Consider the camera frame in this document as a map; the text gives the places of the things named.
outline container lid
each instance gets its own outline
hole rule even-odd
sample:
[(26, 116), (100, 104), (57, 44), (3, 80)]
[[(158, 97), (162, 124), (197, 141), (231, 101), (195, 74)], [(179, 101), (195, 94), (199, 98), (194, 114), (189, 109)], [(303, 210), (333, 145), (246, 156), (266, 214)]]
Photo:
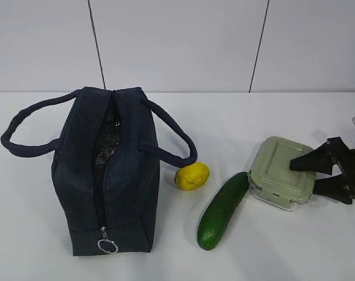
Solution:
[(252, 182), (262, 196), (278, 205), (291, 201), (307, 202), (315, 184), (315, 172), (296, 172), (289, 169), (290, 160), (313, 151), (312, 148), (276, 136), (266, 139), (251, 167)]

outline glass food container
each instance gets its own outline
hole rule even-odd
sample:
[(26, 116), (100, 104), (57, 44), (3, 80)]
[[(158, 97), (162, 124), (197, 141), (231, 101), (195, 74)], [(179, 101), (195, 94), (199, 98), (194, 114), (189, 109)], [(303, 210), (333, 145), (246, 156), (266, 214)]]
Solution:
[(266, 139), (249, 171), (250, 192), (256, 198), (293, 211), (312, 195), (315, 172), (289, 169), (290, 160), (313, 151), (312, 148), (276, 136)]

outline green cucumber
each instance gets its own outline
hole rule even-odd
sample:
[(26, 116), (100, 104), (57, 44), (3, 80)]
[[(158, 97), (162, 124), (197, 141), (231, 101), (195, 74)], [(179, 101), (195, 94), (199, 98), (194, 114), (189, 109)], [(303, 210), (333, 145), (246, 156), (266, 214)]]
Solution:
[(248, 189), (247, 173), (241, 172), (231, 177), (212, 199), (198, 225), (197, 240), (203, 250), (217, 246)]

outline dark blue lunch bag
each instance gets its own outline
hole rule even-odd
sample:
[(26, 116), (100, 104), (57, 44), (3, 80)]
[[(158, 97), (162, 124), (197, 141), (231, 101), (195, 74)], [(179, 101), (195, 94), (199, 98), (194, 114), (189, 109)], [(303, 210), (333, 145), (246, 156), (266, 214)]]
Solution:
[[(61, 135), (45, 145), (10, 142), (32, 112), (75, 98)], [(158, 147), (151, 112), (189, 146), (182, 159)], [(55, 150), (51, 167), (56, 194), (67, 217), (74, 256), (150, 252), (153, 246), (160, 165), (193, 164), (192, 140), (141, 88), (118, 91), (85, 87), (21, 110), (1, 137), (19, 157)]]

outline yellow lemon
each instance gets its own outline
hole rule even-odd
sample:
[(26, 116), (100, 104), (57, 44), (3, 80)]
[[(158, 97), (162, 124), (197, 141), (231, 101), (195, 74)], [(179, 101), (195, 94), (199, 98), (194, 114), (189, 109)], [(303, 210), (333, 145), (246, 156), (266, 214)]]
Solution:
[(209, 175), (210, 170), (206, 164), (195, 162), (176, 172), (175, 183), (182, 190), (193, 190), (203, 186)]

